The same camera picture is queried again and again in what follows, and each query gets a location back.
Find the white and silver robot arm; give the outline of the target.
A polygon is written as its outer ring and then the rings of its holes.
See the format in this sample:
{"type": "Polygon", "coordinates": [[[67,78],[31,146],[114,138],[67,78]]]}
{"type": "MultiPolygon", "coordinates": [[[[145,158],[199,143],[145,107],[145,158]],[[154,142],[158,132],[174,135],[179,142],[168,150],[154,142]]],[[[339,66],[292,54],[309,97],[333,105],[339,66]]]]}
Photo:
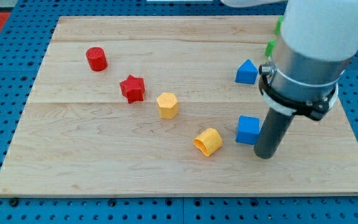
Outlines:
{"type": "Polygon", "coordinates": [[[358,0],[289,0],[268,64],[263,98],[310,105],[337,99],[337,82],[358,51],[358,0]]]}

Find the green block near arm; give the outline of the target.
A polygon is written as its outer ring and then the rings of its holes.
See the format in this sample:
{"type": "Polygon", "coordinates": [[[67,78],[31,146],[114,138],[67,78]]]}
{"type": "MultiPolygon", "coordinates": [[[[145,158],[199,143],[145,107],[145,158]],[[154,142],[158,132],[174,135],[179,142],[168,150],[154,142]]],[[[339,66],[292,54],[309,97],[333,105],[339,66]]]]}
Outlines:
{"type": "Polygon", "coordinates": [[[275,47],[275,43],[276,43],[276,40],[271,40],[271,41],[269,41],[269,42],[267,43],[267,46],[266,46],[265,52],[264,52],[264,55],[265,55],[266,57],[270,57],[270,56],[271,56],[272,51],[273,51],[273,49],[274,49],[274,47],[275,47]]]}

